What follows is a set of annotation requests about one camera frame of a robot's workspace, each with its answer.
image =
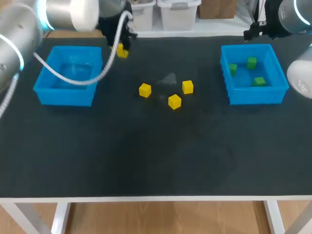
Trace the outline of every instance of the table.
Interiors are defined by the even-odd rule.
[[[312,100],[290,89],[281,105],[230,106],[220,47],[243,43],[137,39],[98,84],[92,108],[42,106],[33,59],[0,121],[1,205],[26,233],[50,234],[27,203],[58,202],[55,234],[70,202],[264,200],[272,233],[284,233],[276,200],[312,199]],[[286,72],[311,39],[252,43],[271,43]],[[54,45],[103,46],[104,61],[109,53],[104,39],[47,39],[38,54],[47,58]],[[184,96],[189,79],[195,93]],[[152,85],[148,99],[138,95],[143,82]],[[174,93],[176,111],[167,105]],[[312,203],[287,234],[310,230],[311,218]]]

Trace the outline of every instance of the yellow cube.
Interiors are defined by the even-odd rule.
[[[123,49],[123,44],[119,43],[118,47],[117,47],[116,54],[117,54],[118,58],[126,59],[128,57],[128,55],[129,55],[129,51]]]
[[[193,82],[191,80],[182,82],[182,89],[184,94],[192,94],[194,89]]]
[[[180,107],[181,103],[182,103],[182,99],[176,94],[168,98],[168,105],[174,110]]]
[[[152,87],[149,84],[142,84],[139,89],[138,92],[140,94],[140,96],[148,98],[148,96],[152,93]]]

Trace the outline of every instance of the white table frame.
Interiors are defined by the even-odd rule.
[[[285,231],[278,200],[312,200],[307,196],[136,196],[136,197],[65,197],[65,198],[0,198],[0,205],[26,234],[64,234],[73,202],[139,202],[139,201],[264,201],[271,234],[311,234],[312,202]],[[31,203],[58,203],[50,230]]]

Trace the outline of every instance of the cardboard box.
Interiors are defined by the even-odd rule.
[[[237,0],[202,0],[198,7],[200,19],[230,19],[236,14]]]

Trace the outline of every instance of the blue plastic container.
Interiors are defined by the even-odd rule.
[[[257,58],[255,70],[246,68],[249,57]],[[237,64],[231,76],[229,64]],[[231,105],[280,104],[289,85],[269,44],[225,45],[221,48],[221,68]],[[253,87],[256,77],[263,77],[267,86]]]
[[[55,46],[47,64],[69,79],[92,79],[101,72],[101,48]],[[88,86],[69,84],[43,67],[34,90],[42,105],[91,106],[96,87],[97,83]]]

